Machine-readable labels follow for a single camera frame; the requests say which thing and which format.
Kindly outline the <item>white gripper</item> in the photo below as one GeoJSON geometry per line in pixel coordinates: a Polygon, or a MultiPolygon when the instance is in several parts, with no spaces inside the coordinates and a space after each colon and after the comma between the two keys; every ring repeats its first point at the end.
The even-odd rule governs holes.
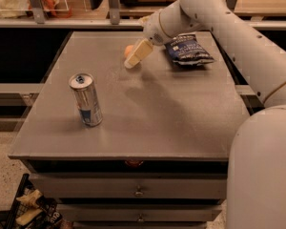
{"type": "Polygon", "coordinates": [[[138,22],[143,26],[143,34],[147,39],[138,39],[133,44],[131,53],[124,61],[124,66],[127,69],[135,67],[153,51],[153,45],[161,46],[166,39],[165,33],[160,26],[159,11],[149,16],[141,17],[138,22]]]}

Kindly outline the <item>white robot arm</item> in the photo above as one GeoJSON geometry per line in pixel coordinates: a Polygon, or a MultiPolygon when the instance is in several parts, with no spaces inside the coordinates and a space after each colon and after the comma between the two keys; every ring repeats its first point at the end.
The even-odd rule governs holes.
{"type": "Polygon", "coordinates": [[[227,229],[286,229],[286,52],[235,15],[224,0],[177,0],[140,20],[143,39],[125,65],[200,29],[212,33],[263,108],[238,128],[230,149],[227,229]]]}

